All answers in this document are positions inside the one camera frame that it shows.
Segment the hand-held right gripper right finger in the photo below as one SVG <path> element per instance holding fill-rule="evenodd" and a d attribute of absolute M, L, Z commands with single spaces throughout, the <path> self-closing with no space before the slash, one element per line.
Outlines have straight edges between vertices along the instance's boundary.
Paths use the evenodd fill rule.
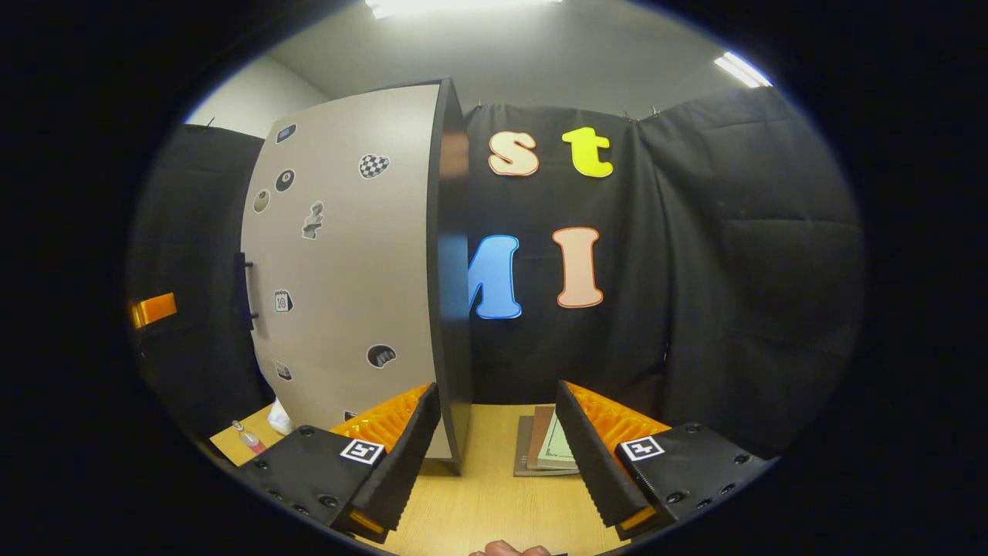
<path fill-rule="evenodd" d="M 559 381 L 557 415 L 605 527 L 623 541 L 694 520 L 776 464 L 699 422 L 669 426 Z"/>

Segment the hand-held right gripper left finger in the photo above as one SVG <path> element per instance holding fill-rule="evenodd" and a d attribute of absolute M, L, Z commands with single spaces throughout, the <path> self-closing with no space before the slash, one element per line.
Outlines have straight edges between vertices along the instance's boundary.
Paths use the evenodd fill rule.
<path fill-rule="evenodd" d="M 322 529 L 382 543 L 398 529 L 441 418 L 423 384 L 332 429 L 299 425 L 238 478 Z"/>

